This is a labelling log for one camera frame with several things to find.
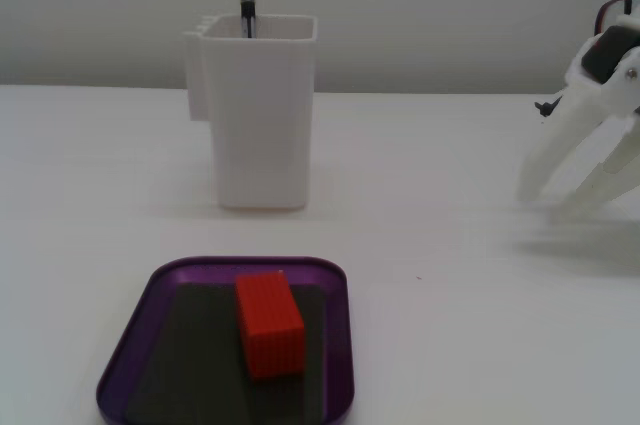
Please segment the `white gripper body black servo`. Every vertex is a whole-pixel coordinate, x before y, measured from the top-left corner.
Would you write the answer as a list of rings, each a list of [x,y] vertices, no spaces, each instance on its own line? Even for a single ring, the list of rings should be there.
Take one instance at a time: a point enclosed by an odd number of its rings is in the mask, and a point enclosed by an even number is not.
[[[639,114],[639,15],[623,15],[587,40],[565,75],[567,90],[592,99],[606,115]]]

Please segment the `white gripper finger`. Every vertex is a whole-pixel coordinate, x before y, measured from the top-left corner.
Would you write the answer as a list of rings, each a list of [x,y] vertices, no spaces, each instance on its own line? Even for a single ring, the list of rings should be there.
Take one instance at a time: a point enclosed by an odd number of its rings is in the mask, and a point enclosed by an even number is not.
[[[600,86],[569,85],[552,103],[537,104],[547,128],[524,159],[516,196],[535,201],[567,157],[603,122]]]
[[[554,224],[581,221],[608,202],[639,187],[639,115],[620,141],[551,212]]]

